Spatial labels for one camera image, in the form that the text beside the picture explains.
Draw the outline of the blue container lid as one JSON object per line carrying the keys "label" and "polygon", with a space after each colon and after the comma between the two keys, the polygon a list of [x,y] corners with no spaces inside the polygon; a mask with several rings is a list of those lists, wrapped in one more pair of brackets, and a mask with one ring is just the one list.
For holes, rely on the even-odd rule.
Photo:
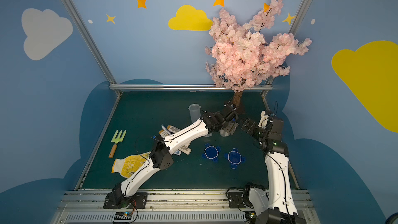
{"label": "blue container lid", "polygon": [[233,148],[231,151],[226,152],[224,157],[227,159],[232,170],[236,170],[240,164],[246,161],[246,158],[241,155],[237,148]]}
{"label": "blue container lid", "polygon": [[221,148],[219,146],[210,145],[209,143],[205,144],[205,149],[202,153],[202,158],[210,160],[214,163],[219,161],[219,155],[221,152]]}

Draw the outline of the white orange-cap lotion bottle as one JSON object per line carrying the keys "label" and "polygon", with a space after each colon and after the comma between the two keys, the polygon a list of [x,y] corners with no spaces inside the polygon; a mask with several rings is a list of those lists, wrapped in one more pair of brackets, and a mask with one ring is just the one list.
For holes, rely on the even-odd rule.
{"label": "white orange-cap lotion bottle", "polygon": [[168,125],[167,129],[171,132],[171,133],[178,133],[179,131],[181,131],[181,129],[173,126],[173,125]]}

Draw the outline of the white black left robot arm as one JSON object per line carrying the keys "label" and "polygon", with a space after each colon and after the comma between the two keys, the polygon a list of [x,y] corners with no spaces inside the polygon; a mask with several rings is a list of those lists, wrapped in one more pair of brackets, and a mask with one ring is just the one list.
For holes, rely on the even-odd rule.
{"label": "white black left robot arm", "polygon": [[129,203],[140,187],[155,173],[173,165],[172,154],[182,146],[210,133],[217,132],[237,120],[235,110],[206,112],[198,120],[181,131],[155,140],[149,158],[126,180],[118,183],[105,198],[104,208],[120,209]]}

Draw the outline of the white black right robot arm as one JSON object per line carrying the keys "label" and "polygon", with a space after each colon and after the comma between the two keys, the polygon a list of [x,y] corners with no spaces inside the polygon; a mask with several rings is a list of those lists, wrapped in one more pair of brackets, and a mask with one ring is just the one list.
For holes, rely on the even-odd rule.
{"label": "white black right robot arm", "polygon": [[257,224],[305,224],[295,207],[288,172],[289,150],[282,141],[284,122],[268,120],[266,126],[246,119],[242,130],[256,139],[264,153],[268,174],[268,196],[256,187],[248,190],[248,199],[256,212]]}

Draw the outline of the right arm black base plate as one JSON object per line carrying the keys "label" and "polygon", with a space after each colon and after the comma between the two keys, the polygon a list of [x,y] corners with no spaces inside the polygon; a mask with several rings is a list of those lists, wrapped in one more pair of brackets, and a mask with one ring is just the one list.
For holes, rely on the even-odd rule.
{"label": "right arm black base plate", "polygon": [[236,208],[236,209],[247,208],[243,196],[244,193],[242,191],[229,191],[227,193],[229,208]]}

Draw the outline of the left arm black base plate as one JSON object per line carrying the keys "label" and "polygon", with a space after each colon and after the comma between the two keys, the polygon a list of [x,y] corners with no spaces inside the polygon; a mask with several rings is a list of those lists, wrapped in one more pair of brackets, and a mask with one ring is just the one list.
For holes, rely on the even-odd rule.
{"label": "left arm black base plate", "polygon": [[144,209],[147,197],[148,194],[145,192],[138,192],[130,197],[116,192],[110,192],[105,198],[103,209]]}

